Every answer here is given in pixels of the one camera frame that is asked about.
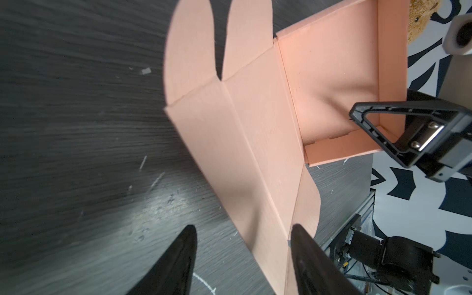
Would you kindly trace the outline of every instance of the white debris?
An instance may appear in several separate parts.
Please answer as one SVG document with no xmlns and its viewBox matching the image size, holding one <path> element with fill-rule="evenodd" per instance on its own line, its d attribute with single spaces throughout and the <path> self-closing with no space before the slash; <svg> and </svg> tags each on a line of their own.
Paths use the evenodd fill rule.
<svg viewBox="0 0 472 295">
<path fill-rule="evenodd" d="M 151 69 L 148 67 L 141 70 L 141 75 L 147 75 L 150 73 L 151 73 Z"/>
</svg>

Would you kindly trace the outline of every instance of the black and white patterned backdrop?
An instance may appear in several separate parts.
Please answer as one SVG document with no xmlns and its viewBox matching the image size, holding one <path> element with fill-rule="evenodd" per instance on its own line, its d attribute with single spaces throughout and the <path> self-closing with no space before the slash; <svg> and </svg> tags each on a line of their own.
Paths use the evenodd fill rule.
<svg viewBox="0 0 472 295">
<path fill-rule="evenodd" d="M 452 18 L 465 13 L 472 13 L 472 0 L 443 0 L 424 33 L 408 46 L 409 88 L 437 96 L 451 61 L 441 44 Z M 407 237 L 472 269 L 472 185 L 465 176 L 456 173 L 436 183 L 380 152 L 374 155 L 371 186 L 377 236 Z"/>
<path fill-rule="evenodd" d="M 423 34 L 408 46 L 409 88 L 437 96 L 451 61 L 441 44 L 453 17 L 471 12 L 472 0 L 442 0 Z"/>
</svg>

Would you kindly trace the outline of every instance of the white chalk line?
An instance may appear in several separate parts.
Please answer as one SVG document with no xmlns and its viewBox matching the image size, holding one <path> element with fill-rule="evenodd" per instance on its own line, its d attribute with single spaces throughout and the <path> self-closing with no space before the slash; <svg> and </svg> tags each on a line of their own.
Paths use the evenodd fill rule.
<svg viewBox="0 0 472 295">
<path fill-rule="evenodd" d="M 199 275 L 197 275 L 196 273 L 194 273 L 194 277 L 196 277 L 200 282 L 202 282 L 209 290 L 210 292 L 215 295 L 215 291 L 216 291 L 216 288 L 212 289 L 211 286 L 205 282 L 204 279 L 202 279 Z"/>
<path fill-rule="evenodd" d="M 161 180 L 161 178 L 164 176 L 164 174 L 166 174 L 165 172 L 162 172 L 158 178 L 156 178 L 156 180 L 154 180 L 154 182 L 152 183 L 151 187 L 148 189 L 148 192 L 150 192 L 152 190 L 152 188 L 157 184 L 157 182 L 159 180 Z"/>
<path fill-rule="evenodd" d="M 146 162 L 146 159 L 147 159 L 147 156 L 144 156 L 144 159 L 143 159 L 143 161 L 141 162 L 141 166 L 139 166 L 139 171 L 141 171 L 141 169 L 143 169 L 144 162 Z"/>
</svg>

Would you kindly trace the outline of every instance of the cardboard box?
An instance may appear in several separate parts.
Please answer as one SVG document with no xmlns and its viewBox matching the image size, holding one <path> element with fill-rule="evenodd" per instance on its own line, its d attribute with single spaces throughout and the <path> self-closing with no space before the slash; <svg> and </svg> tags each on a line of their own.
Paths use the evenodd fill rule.
<svg viewBox="0 0 472 295">
<path fill-rule="evenodd" d="M 348 112 L 406 99 L 408 0 L 345 0 L 277 33 L 270 0 L 233 0 L 222 79 L 209 0 L 180 0 L 164 57 L 166 112 L 276 294 L 297 294 L 288 240 L 314 236 L 305 163 L 379 151 Z M 395 141 L 404 121 L 371 118 Z"/>
</svg>

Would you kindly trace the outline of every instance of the box flap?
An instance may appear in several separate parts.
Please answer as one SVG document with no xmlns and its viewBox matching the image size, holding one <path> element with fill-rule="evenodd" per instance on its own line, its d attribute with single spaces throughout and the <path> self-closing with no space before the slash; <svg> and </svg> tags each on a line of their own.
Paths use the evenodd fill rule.
<svg viewBox="0 0 472 295">
<path fill-rule="evenodd" d="M 226 27 L 222 80 L 272 47 L 272 1 L 231 1 Z"/>
</svg>

